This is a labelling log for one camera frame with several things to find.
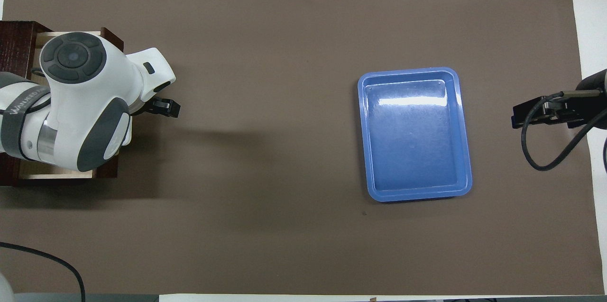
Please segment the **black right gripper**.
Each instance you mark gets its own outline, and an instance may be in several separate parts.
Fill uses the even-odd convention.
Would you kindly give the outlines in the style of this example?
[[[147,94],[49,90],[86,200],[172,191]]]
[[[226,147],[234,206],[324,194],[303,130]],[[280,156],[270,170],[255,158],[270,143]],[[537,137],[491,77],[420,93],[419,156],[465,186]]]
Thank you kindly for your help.
[[[529,118],[528,125],[555,125],[566,123],[568,128],[589,125],[590,121],[606,110],[606,71],[601,70],[581,80],[575,91],[565,91],[563,97],[549,101],[545,108],[546,95],[525,101],[513,107],[511,125],[513,129],[524,126],[527,115],[538,106]]]

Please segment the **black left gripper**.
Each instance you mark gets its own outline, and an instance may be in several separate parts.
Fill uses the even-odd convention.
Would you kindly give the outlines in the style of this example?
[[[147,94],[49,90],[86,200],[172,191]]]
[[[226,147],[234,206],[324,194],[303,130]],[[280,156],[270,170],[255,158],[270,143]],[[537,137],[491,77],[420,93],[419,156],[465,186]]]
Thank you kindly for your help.
[[[153,99],[153,114],[162,115],[167,118],[178,118],[180,110],[181,105],[172,99]]]

